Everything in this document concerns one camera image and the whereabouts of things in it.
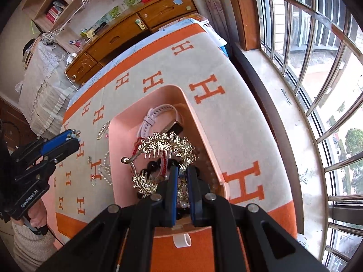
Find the left hand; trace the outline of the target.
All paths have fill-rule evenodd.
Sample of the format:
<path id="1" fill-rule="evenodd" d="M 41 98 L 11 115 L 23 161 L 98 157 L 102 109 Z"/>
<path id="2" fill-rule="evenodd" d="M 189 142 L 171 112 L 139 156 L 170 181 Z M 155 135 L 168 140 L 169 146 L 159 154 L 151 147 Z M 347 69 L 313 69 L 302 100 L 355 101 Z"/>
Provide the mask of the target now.
<path id="1" fill-rule="evenodd" d="M 47 210 L 42 201 L 38 200 L 28 210 L 28 221 L 32 228 L 42 228 L 47 226 Z M 35 235 L 30 228 L 25 225 L 24 218 L 15 220 L 11 218 L 14 230 L 14 239 L 30 239 L 31 241 L 46 239 L 50 237 L 47 231 L 45 235 Z"/>

